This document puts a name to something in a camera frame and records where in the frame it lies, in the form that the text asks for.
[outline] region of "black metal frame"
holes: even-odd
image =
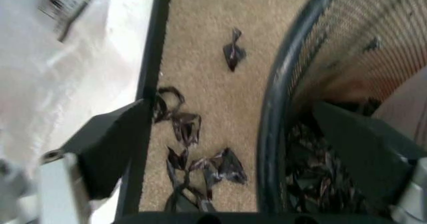
[[[153,101],[157,89],[160,63],[162,61],[163,43],[165,40],[166,22],[168,20],[170,0],[153,0],[145,49],[142,57],[136,99],[150,103],[149,112],[153,115]],[[151,124],[140,127],[143,141],[137,147],[128,168],[121,179],[120,194],[115,219],[137,214],[143,189],[147,150],[150,141]]]

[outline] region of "black mesh trash can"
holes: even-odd
[[[287,211],[285,147],[319,100],[384,101],[426,65],[427,0],[310,0],[279,48],[257,148],[261,212]]]

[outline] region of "debris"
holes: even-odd
[[[171,109],[168,109],[168,105],[166,104],[163,97],[163,95],[166,93],[173,94],[178,100],[177,105]],[[185,101],[186,100],[184,96],[175,87],[170,86],[159,88],[155,95],[154,123],[171,119],[171,117],[178,112],[179,108],[182,104],[185,103]]]
[[[323,137],[297,123],[286,147],[287,203],[302,213],[383,215],[366,201],[341,160]]]
[[[202,117],[199,114],[177,113],[172,116],[172,126],[175,137],[183,142],[185,147],[199,143],[199,133]]]
[[[246,51],[236,45],[237,40],[242,35],[238,28],[233,28],[232,42],[223,47],[227,65],[234,72],[237,64],[246,57]]]
[[[212,200],[212,187],[222,179],[245,184],[248,180],[242,164],[230,148],[226,148],[211,159],[194,160],[188,170],[203,170],[207,199]]]
[[[185,149],[181,156],[188,155],[188,150]],[[178,155],[169,148],[169,156],[166,160],[166,167],[167,167],[167,174],[169,176],[170,181],[172,182],[173,186],[173,193],[169,196],[164,211],[165,212],[215,212],[215,208],[211,203],[212,199],[212,191],[210,193],[211,198],[209,199],[207,195],[204,195],[202,192],[197,190],[194,187],[190,186],[190,171],[185,170],[185,177],[184,177],[184,183],[179,183],[175,169],[181,168],[179,165],[172,164],[172,162],[177,162],[176,157]],[[187,196],[183,193],[183,191],[187,189],[189,190],[195,197],[196,197],[196,204],[189,200]]]
[[[175,151],[168,147],[169,154],[167,156],[167,160],[171,163],[174,169],[185,170],[187,164],[187,158],[189,157],[189,151],[187,148],[178,156]]]
[[[217,168],[210,161],[210,159],[201,158],[194,160],[188,170],[203,170],[204,182],[206,184],[206,196],[210,201],[212,200],[212,187],[219,183],[222,180],[222,177],[219,176]]]
[[[179,212],[191,212],[191,211],[197,211],[197,207],[183,194],[183,190],[186,189],[190,184],[190,175],[189,172],[185,172],[184,176],[184,182],[182,184],[179,184],[177,181],[177,178],[175,176],[175,170],[171,170],[171,163],[169,160],[166,161],[167,163],[167,173],[169,174],[169,178],[172,181],[173,184],[173,192],[169,196],[169,198],[166,201],[166,205],[164,207],[165,212],[172,212],[175,213],[177,211]]]
[[[245,184],[248,181],[242,164],[230,148],[216,154],[211,160],[216,165],[221,178],[240,184]]]
[[[197,207],[200,212],[204,212],[204,213],[216,212],[214,206],[212,205],[211,200],[209,200],[206,195],[202,194],[199,190],[191,186],[187,187],[187,190],[189,190],[191,193],[193,193],[193,195],[195,195],[197,200]]]

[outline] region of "beige carpet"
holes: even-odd
[[[264,90],[279,44],[306,0],[171,0],[159,86],[175,86],[185,96],[181,110],[202,116],[199,146],[188,164],[225,147],[239,157],[246,186],[226,180],[213,188],[213,205],[222,212],[255,212],[256,146]],[[247,57],[230,72],[222,47],[232,28]],[[166,146],[177,152],[170,122],[155,124],[145,168],[141,211],[161,211],[172,186],[166,172]],[[192,182],[203,187],[193,176]]]

